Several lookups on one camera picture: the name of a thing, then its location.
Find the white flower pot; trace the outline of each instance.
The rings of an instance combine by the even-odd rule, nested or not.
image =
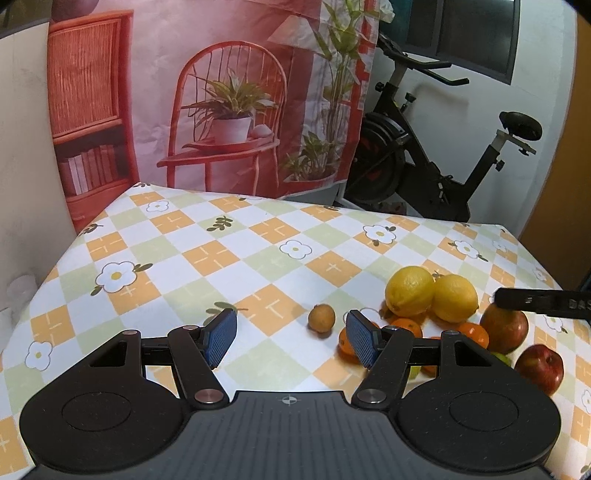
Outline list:
[[[231,143],[243,143],[248,137],[251,127],[251,117],[214,119],[210,131],[216,145],[228,145]]]

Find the green apple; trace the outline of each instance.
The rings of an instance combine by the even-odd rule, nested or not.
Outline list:
[[[421,367],[418,367],[416,365],[414,367],[411,367],[410,368],[410,375],[408,376],[408,379],[414,380],[420,371],[421,371]]]
[[[501,360],[503,363],[507,364],[509,367],[511,366],[511,359],[506,356],[503,355],[502,353],[498,353],[498,352],[491,352],[495,357],[497,357],[499,360]]]

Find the small brown fruit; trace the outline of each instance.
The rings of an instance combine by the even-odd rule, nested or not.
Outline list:
[[[318,333],[326,333],[335,325],[336,315],[333,307],[326,303],[316,305],[308,315],[308,326]]]

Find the bookshelf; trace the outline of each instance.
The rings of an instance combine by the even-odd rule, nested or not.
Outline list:
[[[51,134],[76,232],[139,180],[129,101],[132,16],[104,12],[49,30]]]

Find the potted plant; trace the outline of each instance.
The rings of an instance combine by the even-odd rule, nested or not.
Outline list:
[[[321,140],[314,132],[302,136],[304,146],[299,153],[288,154],[284,169],[290,172],[287,182],[298,182],[304,190],[321,188],[330,184],[337,172],[334,145]]]
[[[327,2],[323,5],[330,21],[326,23],[324,34],[314,30],[313,34],[318,46],[314,53],[326,62],[330,73],[322,91],[325,102],[320,107],[325,140],[309,131],[302,136],[300,152],[286,155],[282,167],[287,172],[284,182],[288,183],[289,193],[322,188],[336,176],[347,128],[348,114],[343,101],[353,86],[360,83],[354,74],[355,64],[361,59],[360,22],[364,18],[379,18],[378,12],[364,10],[362,0],[344,0],[338,13]]]
[[[277,108],[271,96],[256,83],[242,81],[232,69],[228,80],[201,79],[209,98],[183,108],[196,109],[201,118],[196,127],[211,121],[210,135],[217,145],[243,143],[257,112]]]

